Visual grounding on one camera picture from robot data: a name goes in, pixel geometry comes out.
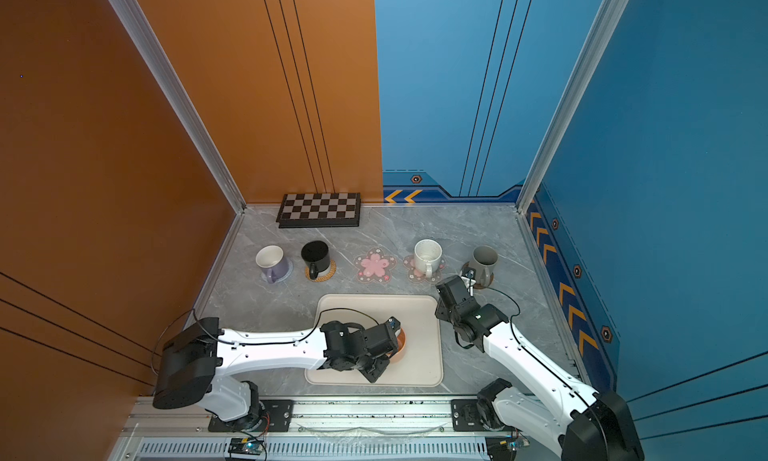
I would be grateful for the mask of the black mug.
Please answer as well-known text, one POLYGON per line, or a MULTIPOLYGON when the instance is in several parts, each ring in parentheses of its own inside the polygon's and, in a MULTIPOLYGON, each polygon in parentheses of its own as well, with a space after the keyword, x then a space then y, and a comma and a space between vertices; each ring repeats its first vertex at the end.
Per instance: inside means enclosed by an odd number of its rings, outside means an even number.
POLYGON ((325 275, 331 266, 329 246, 324 241, 311 241, 301 249, 301 258, 307 268, 308 278, 316 281, 325 275))

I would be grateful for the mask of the blue woven round coaster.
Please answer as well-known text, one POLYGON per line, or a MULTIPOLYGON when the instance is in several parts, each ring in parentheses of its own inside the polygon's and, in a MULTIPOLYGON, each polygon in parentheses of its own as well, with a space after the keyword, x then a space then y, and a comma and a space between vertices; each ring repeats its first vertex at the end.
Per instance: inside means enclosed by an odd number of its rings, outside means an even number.
POLYGON ((276 284, 276 283, 281 283, 283 281, 286 281, 291 276, 291 274, 292 274, 292 272, 294 270, 293 262, 290 259, 287 259, 287 258, 283 258, 281 260, 281 262, 278 265, 276 265, 276 268, 278 268, 279 271, 284 269, 284 271, 282 272, 281 276, 271 278, 269 276, 269 273, 271 272, 270 269, 262 270, 260 272, 260 276, 261 276, 262 281, 267 283, 268 285, 272 285, 272 284, 276 284))

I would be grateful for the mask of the tan rattan round coaster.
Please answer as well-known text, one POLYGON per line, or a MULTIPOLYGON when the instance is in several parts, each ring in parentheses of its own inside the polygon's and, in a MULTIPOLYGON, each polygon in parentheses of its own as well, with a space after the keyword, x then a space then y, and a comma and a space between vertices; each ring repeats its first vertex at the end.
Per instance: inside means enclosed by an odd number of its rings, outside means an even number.
POLYGON ((330 262, 329 267, 326 270, 319 272, 315 278, 312 278, 310 276, 310 268, 305 267, 305 276, 311 282, 316 282, 316 283, 326 282, 334 276, 334 274, 336 273, 336 270, 337 270, 336 263, 334 260, 332 260, 330 262))

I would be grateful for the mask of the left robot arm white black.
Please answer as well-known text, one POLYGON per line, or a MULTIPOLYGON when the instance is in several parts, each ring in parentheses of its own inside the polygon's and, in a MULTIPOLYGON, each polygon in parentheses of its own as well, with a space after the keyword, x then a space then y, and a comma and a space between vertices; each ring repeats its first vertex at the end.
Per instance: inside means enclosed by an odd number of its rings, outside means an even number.
POLYGON ((308 330, 272 333, 224 329, 218 318, 206 317, 163 346, 152 405, 158 410, 198 406, 211 415, 212 431, 264 429, 272 416, 258 387, 237 375, 282 368, 356 371, 375 383, 401 350, 402 335, 395 317, 371 327, 331 320, 308 330))

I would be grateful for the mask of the purple mug white inside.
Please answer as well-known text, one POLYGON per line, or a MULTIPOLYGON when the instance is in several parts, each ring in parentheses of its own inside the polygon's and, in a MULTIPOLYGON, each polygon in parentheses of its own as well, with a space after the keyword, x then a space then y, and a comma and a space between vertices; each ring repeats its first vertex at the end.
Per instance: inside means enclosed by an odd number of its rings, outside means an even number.
POLYGON ((258 251, 255 256, 255 261, 261 271, 270 269, 271 272, 269 273, 269 276, 274 278, 281 276, 284 271, 284 269, 279 271, 278 268, 276 268, 276 265, 278 265, 283 258, 287 257, 280 246, 268 245, 258 251))

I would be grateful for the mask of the grey mug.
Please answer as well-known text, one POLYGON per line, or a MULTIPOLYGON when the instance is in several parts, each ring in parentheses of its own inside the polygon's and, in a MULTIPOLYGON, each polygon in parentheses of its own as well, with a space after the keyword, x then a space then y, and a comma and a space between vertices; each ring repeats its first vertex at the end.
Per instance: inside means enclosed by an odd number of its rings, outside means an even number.
POLYGON ((490 246, 478 246, 473 250, 469 263, 478 267, 479 265, 491 266, 493 274, 498 262, 499 255, 495 249, 490 246))

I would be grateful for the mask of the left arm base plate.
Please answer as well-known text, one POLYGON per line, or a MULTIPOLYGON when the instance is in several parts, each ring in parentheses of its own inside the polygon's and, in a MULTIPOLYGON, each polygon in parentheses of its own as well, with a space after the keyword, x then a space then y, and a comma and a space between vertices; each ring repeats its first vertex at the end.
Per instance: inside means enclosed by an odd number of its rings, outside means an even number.
POLYGON ((221 421, 213 415, 208 431, 213 433, 255 432, 284 433, 289 430, 294 401, 291 399, 260 400, 249 412, 233 421, 221 421))

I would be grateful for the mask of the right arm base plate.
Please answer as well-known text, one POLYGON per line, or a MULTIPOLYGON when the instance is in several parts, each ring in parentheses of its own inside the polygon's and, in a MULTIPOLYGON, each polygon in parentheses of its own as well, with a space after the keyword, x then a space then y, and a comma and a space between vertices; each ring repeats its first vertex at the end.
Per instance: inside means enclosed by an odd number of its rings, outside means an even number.
POLYGON ((450 402, 453 430, 456 432, 506 432, 521 434, 516 427, 504 424, 490 402, 480 399, 453 399, 450 402))

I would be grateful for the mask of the orange pink mug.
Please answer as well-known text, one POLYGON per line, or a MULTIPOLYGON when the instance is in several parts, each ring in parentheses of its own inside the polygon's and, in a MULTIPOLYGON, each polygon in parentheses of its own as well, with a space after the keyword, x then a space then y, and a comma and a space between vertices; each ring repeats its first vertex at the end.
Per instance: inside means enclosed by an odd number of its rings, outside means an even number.
POLYGON ((396 333, 397 343, 398 343, 398 349, 397 351, 390 357, 390 361, 392 363, 398 362, 403 356, 405 352, 405 346, 406 346, 406 332, 403 328, 400 328, 396 333))

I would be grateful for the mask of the brown wooden round coaster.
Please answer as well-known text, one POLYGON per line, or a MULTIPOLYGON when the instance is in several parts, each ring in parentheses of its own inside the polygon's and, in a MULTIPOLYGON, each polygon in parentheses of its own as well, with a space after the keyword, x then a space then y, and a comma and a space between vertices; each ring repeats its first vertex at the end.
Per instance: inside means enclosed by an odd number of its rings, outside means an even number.
POLYGON ((470 274, 473 274, 472 280, 475 289, 489 288, 494 281, 494 274, 491 266, 479 265, 476 267, 467 262, 462 266, 460 273, 466 278, 468 278, 470 274))

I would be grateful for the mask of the pink flower coaster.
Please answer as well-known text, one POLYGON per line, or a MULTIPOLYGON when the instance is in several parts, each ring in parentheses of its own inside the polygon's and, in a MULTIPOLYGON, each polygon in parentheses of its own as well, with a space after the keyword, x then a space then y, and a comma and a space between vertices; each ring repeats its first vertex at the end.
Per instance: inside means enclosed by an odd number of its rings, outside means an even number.
POLYGON ((406 268, 407 277, 411 282, 414 282, 414 283, 424 282, 424 283, 435 284, 439 282, 443 277, 443 272, 446 266, 446 259, 445 258, 440 259, 438 269, 434 271, 430 276, 426 276, 423 272, 416 269, 413 254, 409 254, 404 258, 403 265, 406 268))
POLYGON ((384 284, 392 279, 398 259, 381 247, 355 258, 355 279, 361 283, 384 284))

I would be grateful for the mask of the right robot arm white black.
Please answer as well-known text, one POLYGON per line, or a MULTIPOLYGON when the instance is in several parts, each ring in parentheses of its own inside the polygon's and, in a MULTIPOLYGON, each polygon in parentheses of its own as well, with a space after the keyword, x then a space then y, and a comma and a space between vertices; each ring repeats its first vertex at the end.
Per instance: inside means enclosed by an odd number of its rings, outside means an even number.
POLYGON ((479 304, 454 276, 436 286, 435 316, 458 339, 499 362, 532 393, 497 379, 477 394, 476 422, 491 431, 522 433, 562 460, 643 460, 645 453, 625 400, 600 392, 562 369, 492 304, 479 304))

